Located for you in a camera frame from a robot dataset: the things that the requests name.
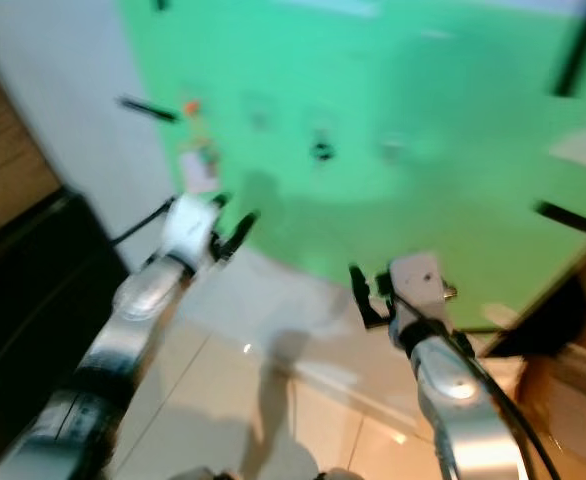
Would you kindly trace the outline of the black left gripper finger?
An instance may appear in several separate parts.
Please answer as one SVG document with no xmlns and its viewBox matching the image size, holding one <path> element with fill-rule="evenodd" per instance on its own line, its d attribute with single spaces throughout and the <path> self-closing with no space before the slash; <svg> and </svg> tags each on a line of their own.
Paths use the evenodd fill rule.
<svg viewBox="0 0 586 480">
<path fill-rule="evenodd" d="M 225 262 L 238 251 L 238 248 L 242 246 L 244 241 L 253 227 L 255 227 L 256 221 L 260 218 L 260 214 L 257 211 L 247 212 L 238 224 L 235 225 L 232 236 L 221 238 L 220 234 L 216 234 L 216 260 Z"/>
</svg>

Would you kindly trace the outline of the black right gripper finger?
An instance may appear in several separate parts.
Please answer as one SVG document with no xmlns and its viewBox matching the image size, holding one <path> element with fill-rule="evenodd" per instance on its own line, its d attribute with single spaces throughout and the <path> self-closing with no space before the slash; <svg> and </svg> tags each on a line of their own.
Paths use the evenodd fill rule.
<svg viewBox="0 0 586 480">
<path fill-rule="evenodd" d="M 362 273 L 360 266 L 349 265 L 349 276 L 351 276 L 351 289 L 354 303 L 366 329 L 377 328 L 377 326 L 388 326 L 388 316 L 380 314 L 371 302 L 371 288 L 366 275 Z"/>
</svg>

